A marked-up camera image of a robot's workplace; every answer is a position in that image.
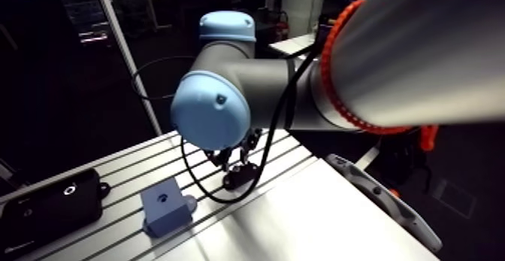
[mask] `black cable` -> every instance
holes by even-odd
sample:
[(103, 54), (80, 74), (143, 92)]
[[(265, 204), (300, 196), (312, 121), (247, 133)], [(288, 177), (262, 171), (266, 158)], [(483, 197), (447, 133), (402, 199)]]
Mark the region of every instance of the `black cable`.
[(254, 177), (254, 180), (252, 183), (249, 185), (249, 188), (242, 193), (240, 196), (234, 199), (221, 199), (219, 197), (215, 197), (213, 194), (209, 193), (200, 183), (200, 181), (197, 179), (193, 171), (191, 170), (191, 167), (189, 167), (188, 164), (188, 159), (186, 158), (186, 152), (184, 151), (184, 139), (181, 136), (180, 137), (180, 150), (183, 154), (183, 161), (184, 164), (186, 165), (186, 169), (189, 172), (189, 175), (191, 178), (195, 181), (195, 184), (197, 187), (204, 193), (206, 197), (208, 197), (210, 200), (213, 200), (218, 203), (222, 204), (233, 204), (240, 202), (244, 200), (251, 192), (256, 188), (258, 185), (259, 179), (262, 176), (263, 173), (263, 168), (266, 165), (267, 158), (268, 158), (268, 153), (270, 152), (270, 146), (272, 145), (272, 141), (274, 139), (274, 133), (275, 129), (277, 127), (277, 123), (279, 122), (279, 117), (281, 110), (283, 109), (284, 103), (286, 102), (291, 90), (293, 87), (296, 86), (298, 83), (298, 80), (300, 79), (301, 75), (305, 72), (305, 70), (308, 68), (312, 60), (320, 53), (322, 49), (322, 44), (317, 44), (316, 46), (313, 46), (313, 50), (309, 53), (307, 58), (301, 63), (301, 65), (298, 67), (298, 70), (296, 73), (293, 75), (293, 77), (289, 80), (288, 85), (286, 85), (286, 88), (284, 88), (283, 94), (281, 94), (279, 101), (277, 102), (277, 106), (275, 107), (274, 110), (274, 115), (272, 116), (272, 121), (270, 123), (270, 128), (268, 130), (268, 136), (267, 136), (267, 141), (265, 143), (265, 149), (263, 150), (263, 157), (262, 157), (262, 162), (259, 165), (258, 171), (256, 172), (256, 176)]
[(143, 94), (141, 94), (140, 91), (138, 91), (137, 83), (135, 82), (137, 77), (140, 76), (141, 71), (144, 70), (145, 68), (147, 68), (151, 65), (154, 65), (158, 62), (170, 61), (170, 60), (174, 60), (174, 59), (191, 59), (191, 60), (193, 60), (193, 59), (195, 59), (195, 57), (194, 56), (166, 56), (164, 58), (155, 59), (154, 61), (148, 62), (145, 65), (142, 65), (141, 68), (139, 68), (136, 72), (134, 72), (132, 74), (132, 78), (130, 80), (130, 83), (132, 85), (132, 88), (133, 88), (133, 91), (135, 92), (135, 94), (137, 94), (138, 97), (140, 97), (141, 99), (148, 100), (148, 101), (166, 100), (166, 99), (170, 99), (170, 98), (174, 97), (174, 94), (165, 94), (163, 96), (155, 96), (155, 97), (149, 97), (149, 96), (143, 95)]

